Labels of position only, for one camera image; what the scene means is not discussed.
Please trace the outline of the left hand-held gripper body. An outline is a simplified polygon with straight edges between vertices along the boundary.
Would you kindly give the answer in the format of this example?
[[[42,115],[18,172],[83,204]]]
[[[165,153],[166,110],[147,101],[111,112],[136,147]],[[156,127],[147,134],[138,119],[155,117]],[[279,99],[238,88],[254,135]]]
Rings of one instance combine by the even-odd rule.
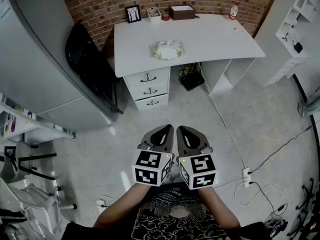
[[[173,158],[172,151],[143,150],[139,144],[134,151],[131,165],[134,182],[160,186],[171,171]]]

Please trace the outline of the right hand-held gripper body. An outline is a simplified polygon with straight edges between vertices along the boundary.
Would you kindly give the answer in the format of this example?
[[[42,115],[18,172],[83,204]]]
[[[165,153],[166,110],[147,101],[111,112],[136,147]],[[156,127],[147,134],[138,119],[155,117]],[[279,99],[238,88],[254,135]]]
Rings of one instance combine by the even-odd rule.
[[[205,145],[199,150],[179,147],[178,152],[179,174],[190,190],[211,187],[215,183],[218,171],[210,146]]]

